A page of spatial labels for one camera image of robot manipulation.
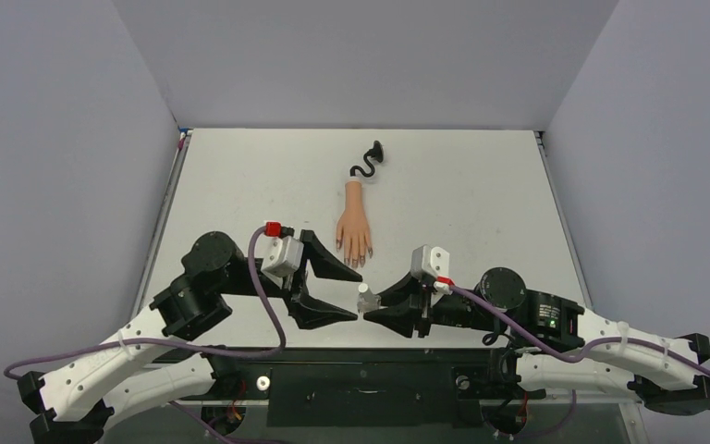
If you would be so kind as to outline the mannequin practice hand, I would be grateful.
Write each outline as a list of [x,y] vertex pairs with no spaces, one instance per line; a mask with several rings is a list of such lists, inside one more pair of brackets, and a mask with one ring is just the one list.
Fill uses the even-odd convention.
[[355,178],[348,180],[344,195],[344,209],[336,228],[336,249],[346,265],[357,269],[373,256],[371,227],[361,182]]

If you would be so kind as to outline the clear nail polish bottle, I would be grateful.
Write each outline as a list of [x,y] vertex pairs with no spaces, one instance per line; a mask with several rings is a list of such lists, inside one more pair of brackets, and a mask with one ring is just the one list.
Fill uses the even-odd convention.
[[381,297],[378,294],[366,292],[359,294],[357,308],[360,314],[366,314],[378,310],[381,306]]

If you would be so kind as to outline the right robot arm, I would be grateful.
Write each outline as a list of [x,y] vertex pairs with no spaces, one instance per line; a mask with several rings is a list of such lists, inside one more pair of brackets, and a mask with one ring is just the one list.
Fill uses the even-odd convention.
[[359,286],[364,320],[406,338],[423,338],[433,326],[484,333],[492,346],[511,348],[484,370],[497,395],[565,389],[600,391],[676,416],[710,411],[709,338],[667,338],[596,314],[571,300],[527,288],[513,270],[486,271],[473,289],[448,277],[407,274],[386,290]]

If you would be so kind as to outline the black flexible hand stand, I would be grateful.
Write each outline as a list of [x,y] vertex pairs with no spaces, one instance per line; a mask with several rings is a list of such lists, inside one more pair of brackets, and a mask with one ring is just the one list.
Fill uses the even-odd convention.
[[374,141],[372,147],[362,156],[362,165],[353,165],[349,169],[351,178],[372,178],[375,174],[375,165],[382,164],[385,160],[384,145]]

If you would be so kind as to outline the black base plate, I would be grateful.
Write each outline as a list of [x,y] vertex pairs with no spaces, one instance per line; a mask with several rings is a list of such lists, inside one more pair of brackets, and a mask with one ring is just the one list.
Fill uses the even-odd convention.
[[177,398],[216,405],[263,401],[270,427],[479,427],[484,407],[535,401],[504,349],[288,349],[271,358],[205,361],[201,388]]

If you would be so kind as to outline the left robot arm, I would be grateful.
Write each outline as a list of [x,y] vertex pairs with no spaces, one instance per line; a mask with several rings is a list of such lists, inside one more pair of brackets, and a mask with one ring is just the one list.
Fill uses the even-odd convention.
[[181,260],[182,273],[123,327],[100,344],[53,356],[56,370],[37,372],[34,361],[14,364],[22,402],[33,412],[37,443],[94,443],[104,432],[137,413],[182,398],[212,393],[232,395],[239,384],[237,360],[265,359],[286,347],[279,335],[273,348],[236,351],[200,346],[197,339],[232,314],[226,296],[255,296],[264,308],[284,302],[302,330],[355,319],[355,314],[313,298],[308,276],[361,282],[310,230],[295,231],[276,222],[258,228],[272,242],[257,257],[226,234],[202,234]]

